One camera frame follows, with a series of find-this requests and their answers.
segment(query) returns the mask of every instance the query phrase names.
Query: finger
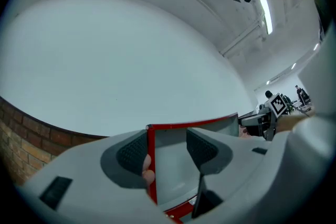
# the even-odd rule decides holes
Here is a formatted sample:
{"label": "finger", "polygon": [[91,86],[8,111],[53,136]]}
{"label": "finger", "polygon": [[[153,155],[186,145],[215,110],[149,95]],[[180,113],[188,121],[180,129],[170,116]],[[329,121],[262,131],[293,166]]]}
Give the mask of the finger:
{"label": "finger", "polygon": [[142,174],[142,177],[146,180],[147,185],[149,186],[155,180],[155,174],[152,170],[147,170]]}
{"label": "finger", "polygon": [[152,158],[147,154],[145,160],[143,161],[142,171],[146,171],[148,167],[151,165]]}
{"label": "finger", "polygon": [[250,138],[251,136],[248,133],[244,133],[240,138]]}

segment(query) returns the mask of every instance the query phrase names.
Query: red frame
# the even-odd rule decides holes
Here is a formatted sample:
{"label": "red frame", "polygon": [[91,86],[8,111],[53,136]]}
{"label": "red frame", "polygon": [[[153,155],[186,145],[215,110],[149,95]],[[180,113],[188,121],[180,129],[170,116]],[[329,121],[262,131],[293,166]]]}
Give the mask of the red frame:
{"label": "red frame", "polygon": [[[150,124],[147,125],[147,138],[148,138],[148,154],[152,158],[151,165],[149,169],[155,172],[155,130],[167,130],[167,129],[180,129],[180,128],[188,128],[188,127],[197,127],[209,123],[214,123],[217,121],[226,120],[232,117],[238,117],[238,113],[234,113],[228,116],[224,116],[221,118],[206,120],[206,121],[197,121],[197,122],[185,122],[185,123],[173,123],[173,124]],[[148,194],[152,198],[152,200],[157,204],[158,198],[156,196],[156,182],[154,181],[148,188]],[[173,215],[176,223],[182,223],[179,218],[183,217],[190,212],[193,211],[194,206],[189,203],[189,200],[177,205],[165,212],[167,215]]]}

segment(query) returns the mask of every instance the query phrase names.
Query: brick wall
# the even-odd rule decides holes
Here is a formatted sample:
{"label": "brick wall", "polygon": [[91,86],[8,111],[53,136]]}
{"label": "brick wall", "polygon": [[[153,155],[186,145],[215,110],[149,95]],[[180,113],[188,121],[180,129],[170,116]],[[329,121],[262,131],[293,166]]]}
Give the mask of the brick wall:
{"label": "brick wall", "polygon": [[0,97],[0,157],[18,185],[68,148],[102,138],[41,122]]}

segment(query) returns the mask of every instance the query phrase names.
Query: black slot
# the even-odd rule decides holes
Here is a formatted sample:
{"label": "black slot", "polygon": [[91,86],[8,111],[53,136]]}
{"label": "black slot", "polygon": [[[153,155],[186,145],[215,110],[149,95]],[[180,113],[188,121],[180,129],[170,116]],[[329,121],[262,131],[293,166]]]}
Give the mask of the black slot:
{"label": "black slot", "polygon": [[71,182],[70,178],[56,177],[40,196],[40,200],[51,209],[56,210]]}
{"label": "black slot", "polygon": [[197,218],[203,215],[223,202],[213,191],[207,190],[204,178],[201,176],[198,186],[197,200],[192,212],[192,218]]}
{"label": "black slot", "polygon": [[255,152],[255,153],[259,153],[259,154],[261,154],[261,155],[265,155],[266,152],[267,152],[266,149],[261,148],[261,147],[256,147],[256,148],[254,148],[252,151]]}

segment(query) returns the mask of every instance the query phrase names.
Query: ceiling light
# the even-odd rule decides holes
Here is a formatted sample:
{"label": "ceiling light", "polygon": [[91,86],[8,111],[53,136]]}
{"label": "ceiling light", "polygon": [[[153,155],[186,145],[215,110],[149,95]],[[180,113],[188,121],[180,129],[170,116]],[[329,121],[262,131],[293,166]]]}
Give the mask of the ceiling light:
{"label": "ceiling light", "polygon": [[265,12],[267,33],[270,35],[273,32],[273,27],[272,27],[271,13],[269,12],[268,3],[267,3],[267,0],[260,0],[260,2]]}

